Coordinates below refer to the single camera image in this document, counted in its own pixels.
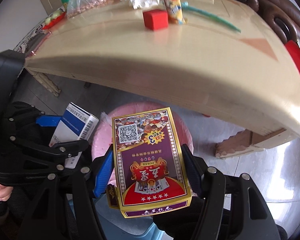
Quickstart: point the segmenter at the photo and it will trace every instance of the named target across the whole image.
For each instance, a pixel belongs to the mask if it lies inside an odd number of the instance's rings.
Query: pink stool
[[[112,144],[112,117],[126,114],[135,114],[144,111],[151,111],[164,107],[165,106],[154,102],[134,102],[123,106],[119,106],[118,108],[111,111],[108,115],[101,114],[99,126],[93,137],[91,149],[92,160],[105,155],[109,146]],[[172,115],[177,129],[180,145],[186,143],[190,151],[193,153],[192,136],[188,128],[176,113],[172,113]],[[111,174],[109,184],[116,185],[114,171]]]

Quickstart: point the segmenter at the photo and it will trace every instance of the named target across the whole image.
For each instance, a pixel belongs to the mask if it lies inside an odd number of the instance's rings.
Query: white wall
[[[3,0],[0,4],[0,52],[14,49],[47,17],[40,0]]]

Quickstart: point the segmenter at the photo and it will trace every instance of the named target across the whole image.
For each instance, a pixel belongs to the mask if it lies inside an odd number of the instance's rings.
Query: white box
[[[49,146],[52,147],[55,143],[60,142],[89,140],[98,122],[98,118],[76,106],[74,103],[70,103],[53,133]],[[79,152],[75,157],[67,158],[65,167],[74,169],[80,159],[81,153]]]

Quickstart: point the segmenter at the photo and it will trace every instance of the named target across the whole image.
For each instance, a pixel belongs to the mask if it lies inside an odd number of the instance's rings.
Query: blue gripper pad
[[[60,115],[42,115],[37,118],[35,123],[41,127],[55,127],[58,125],[61,117]]]
[[[106,191],[113,169],[113,149],[111,148],[110,152],[106,154],[103,164],[96,176],[96,184],[93,190],[96,198],[100,197],[100,195]]]

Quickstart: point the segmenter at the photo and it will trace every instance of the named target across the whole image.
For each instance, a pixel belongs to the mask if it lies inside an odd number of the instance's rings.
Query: gold border
[[[113,145],[114,145],[114,169],[115,169],[115,178],[117,181],[117,197],[118,197],[118,205],[119,208],[121,210],[121,213],[123,214],[123,216],[125,218],[130,218],[125,216],[124,212],[127,211],[138,211],[138,210],[143,210],[143,209],[153,209],[153,208],[157,208],[157,203],[148,203],[148,204],[140,204],[140,205],[136,205],[136,206],[123,206],[122,205],[122,198],[121,198],[121,194],[120,194],[120,190],[121,190],[121,184],[120,184],[120,180],[119,180],[119,174],[118,174],[118,165],[117,165],[117,145],[116,145],[116,140],[115,140],[115,119],[119,119],[119,118],[124,118],[124,117],[130,117],[130,116],[135,116],[135,115],[141,115],[141,114],[149,114],[149,113],[155,113],[155,112],[160,112],[160,111],[167,111],[168,112],[168,117],[169,117],[169,121],[170,121],[170,125],[172,128],[172,133],[173,133],[173,137],[176,143],[176,148],[177,148],[177,152],[178,152],[178,156],[179,156],[179,160],[180,160],[180,166],[181,166],[181,174],[183,177],[183,181],[185,184],[185,195],[181,196],[181,197],[176,197],[174,199],[170,199],[170,200],[166,200],[166,201],[162,201],[162,205],[173,205],[176,203],[180,203],[183,201],[188,201],[189,205],[191,203],[191,191],[190,191],[190,187],[188,184],[188,178],[187,178],[187,174],[186,174],[186,167],[183,161],[183,157],[182,157],[182,152],[181,152],[181,147],[180,147],[180,142],[178,139],[178,134],[177,134],[177,130],[174,124],[174,120],[172,117],[172,112],[170,107],[165,107],[165,108],[159,108],[159,109],[154,109],[151,111],[145,111],[145,112],[140,112],[140,113],[135,113],[135,114],[126,114],[126,115],[122,115],[122,116],[117,116],[117,117],[113,117],[112,118],[112,139],[113,139]]]
[[[181,208],[185,208],[185,207],[188,207],[190,206],[191,204],[191,199],[190,200],[187,200],[185,199],[184,201],[187,201],[187,204],[184,206],[184,207],[179,207],[179,208],[175,208],[173,210],[167,210],[167,211],[163,211],[163,212],[160,212],[160,213],[157,213],[157,214],[149,214],[149,215],[141,215],[141,216],[133,216],[133,217],[128,217],[125,212],[128,212],[128,211],[121,211],[121,214],[124,216],[124,218],[138,218],[138,217],[148,217],[148,216],[155,216],[155,215],[159,215],[159,214],[163,214],[163,213],[167,213],[167,212],[171,212],[171,211],[175,211],[175,210],[178,210],[178,209],[181,209]]]

